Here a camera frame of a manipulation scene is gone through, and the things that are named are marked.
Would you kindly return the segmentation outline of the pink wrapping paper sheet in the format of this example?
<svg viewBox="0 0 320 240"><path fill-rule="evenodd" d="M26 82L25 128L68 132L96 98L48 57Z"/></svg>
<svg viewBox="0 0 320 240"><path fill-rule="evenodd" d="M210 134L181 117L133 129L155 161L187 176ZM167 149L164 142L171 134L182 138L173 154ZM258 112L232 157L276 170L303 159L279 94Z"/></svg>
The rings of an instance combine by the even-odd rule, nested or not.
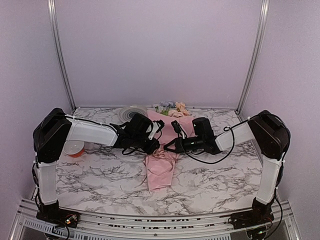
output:
<svg viewBox="0 0 320 240"><path fill-rule="evenodd" d="M192 124L194 118L191 115L184 115L174 110L171 110L170 113L173 115L163 115L153 110L147 111L147 116L151 120L162 120L164 122L162 131L155 135L155 138L159 140L160 147L144 159L149 191L157 191L172 184L175 165L180 155L164 150L164 145L177 137L171 122L177 121L187 136L193 137L195 135Z"/></svg>

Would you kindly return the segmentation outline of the beige raffia ribbon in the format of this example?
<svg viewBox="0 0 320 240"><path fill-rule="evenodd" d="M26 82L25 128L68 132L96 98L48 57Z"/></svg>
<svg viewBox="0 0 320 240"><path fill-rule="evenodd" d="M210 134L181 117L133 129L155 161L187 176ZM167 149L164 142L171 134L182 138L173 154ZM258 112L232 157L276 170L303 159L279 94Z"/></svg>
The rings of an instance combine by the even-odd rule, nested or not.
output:
<svg viewBox="0 0 320 240"><path fill-rule="evenodd" d="M156 191L171 186L179 153L160 148L144 158L146 182L149 191Z"/></svg>

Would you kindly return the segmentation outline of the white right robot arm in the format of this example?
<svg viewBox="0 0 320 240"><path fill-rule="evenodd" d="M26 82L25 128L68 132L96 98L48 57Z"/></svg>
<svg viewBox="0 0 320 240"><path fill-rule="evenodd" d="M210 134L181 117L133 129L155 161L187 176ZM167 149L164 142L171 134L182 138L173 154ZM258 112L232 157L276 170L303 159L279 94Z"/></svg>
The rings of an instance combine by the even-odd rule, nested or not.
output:
<svg viewBox="0 0 320 240"><path fill-rule="evenodd" d="M195 135L187 136L177 122L171 123L177 137L164 145L164 150L176 154L190 155L201 150L210 155L225 152L228 156L238 145L255 143L262 157L262 175L259 189L248 212L247 219L258 224L267 216L265 206L272 204L281 182L286 154L291 144L291 132L284 121L267 110L248 117L233 126L226 126L215 135L209 119L198 117L192 121Z"/></svg>

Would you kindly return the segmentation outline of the blue fake flower stem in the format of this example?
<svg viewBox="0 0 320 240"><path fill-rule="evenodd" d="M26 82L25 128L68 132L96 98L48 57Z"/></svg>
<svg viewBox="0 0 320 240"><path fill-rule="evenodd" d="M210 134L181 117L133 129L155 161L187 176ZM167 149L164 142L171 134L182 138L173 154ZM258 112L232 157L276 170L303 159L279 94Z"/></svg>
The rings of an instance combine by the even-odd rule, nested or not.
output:
<svg viewBox="0 0 320 240"><path fill-rule="evenodd" d="M167 116L169 111L176 107L176 103L174 101L161 101L153 104L152 107L157 113Z"/></svg>

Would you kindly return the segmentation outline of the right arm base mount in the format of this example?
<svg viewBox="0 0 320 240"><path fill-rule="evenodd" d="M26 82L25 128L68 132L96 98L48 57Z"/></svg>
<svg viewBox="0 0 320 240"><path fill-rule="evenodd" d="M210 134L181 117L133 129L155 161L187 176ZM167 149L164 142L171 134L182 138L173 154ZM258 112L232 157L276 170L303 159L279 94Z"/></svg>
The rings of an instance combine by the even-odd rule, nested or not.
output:
<svg viewBox="0 0 320 240"><path fill-rule="evenodd" d="M252 202L251 210L232 213L228 219L228 223L232 224L235 230L272 223L275 219L272 213L272 204L274 201L275 197L267 204L263 204L255 197Z"/></svg>

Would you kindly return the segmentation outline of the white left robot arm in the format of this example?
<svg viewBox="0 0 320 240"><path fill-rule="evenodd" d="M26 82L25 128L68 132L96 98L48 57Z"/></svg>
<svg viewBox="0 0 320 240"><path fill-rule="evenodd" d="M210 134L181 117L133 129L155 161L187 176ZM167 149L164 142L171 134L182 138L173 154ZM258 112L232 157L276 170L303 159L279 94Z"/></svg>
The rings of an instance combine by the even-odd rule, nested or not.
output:
<svg viewBox="0 0 320 240"><path fill-rule="evenodd" d="M66 142L94 143L150 155L160 147L155 135L161 133L164 126L162 120L151 120L140 113L129 122L117 125L78 118L64 113L61 108L54 108L33 132L39 197L45 206L44 215L53 223L60 222L64 216L62 209L56 206L56 165Z"/></svg>

